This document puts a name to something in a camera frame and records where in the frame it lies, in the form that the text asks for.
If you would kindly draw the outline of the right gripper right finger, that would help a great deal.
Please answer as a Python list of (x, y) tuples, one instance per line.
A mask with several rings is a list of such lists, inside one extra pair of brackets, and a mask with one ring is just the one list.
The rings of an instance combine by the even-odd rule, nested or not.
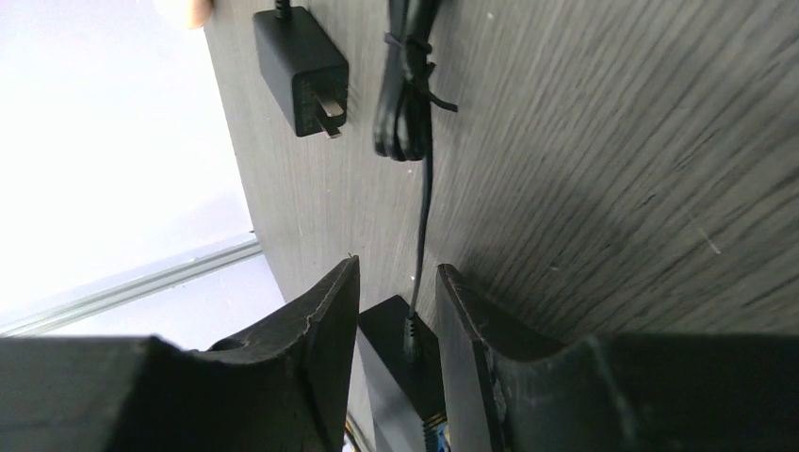
[(798, 339), (590, 334), (566, 345), (454, 266), (435, 300), (455, 451), (794, 451)]

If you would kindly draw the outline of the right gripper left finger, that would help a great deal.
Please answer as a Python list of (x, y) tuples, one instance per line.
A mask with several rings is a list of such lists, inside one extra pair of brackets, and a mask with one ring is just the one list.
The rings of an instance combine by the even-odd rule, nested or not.
[(5, 451), (338, 451), (360, 263), (206, 351), (156, 336), (1, 342)]

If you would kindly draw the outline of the black power adapter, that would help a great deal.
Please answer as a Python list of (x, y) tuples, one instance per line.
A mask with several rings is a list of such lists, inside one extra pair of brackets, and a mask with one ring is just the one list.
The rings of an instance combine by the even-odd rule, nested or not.
[[(422, 200), (416, 240), (416, 273), (403, 325), (403, 356), (418, 363), (422, 345), (416, 312), (433, 188), (432, 108), (457, 111), (455, 104), (432, 93), (435, 69), (430, 34), (439, 11), (437, 1), (391, 1), (388, 52), (373, 121), (378, 156), (423, 165)], [(312, 12), (288, 1), (253, 15), (260, 74), (296, 137), (323, 134), (340, 137), (346, 123), (350, 66)]]

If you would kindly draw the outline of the black network switch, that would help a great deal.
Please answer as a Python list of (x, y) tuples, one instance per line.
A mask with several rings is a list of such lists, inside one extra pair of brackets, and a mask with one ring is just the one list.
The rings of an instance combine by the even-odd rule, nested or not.
[(378, 451), (448, 451), (448, 426), (436, 335), (419, 319), (412, 332), (421, 356), (408, 363), (403, 345), (408, 303), (399, 295), (358, 316), (356, 342), (366, 376)]

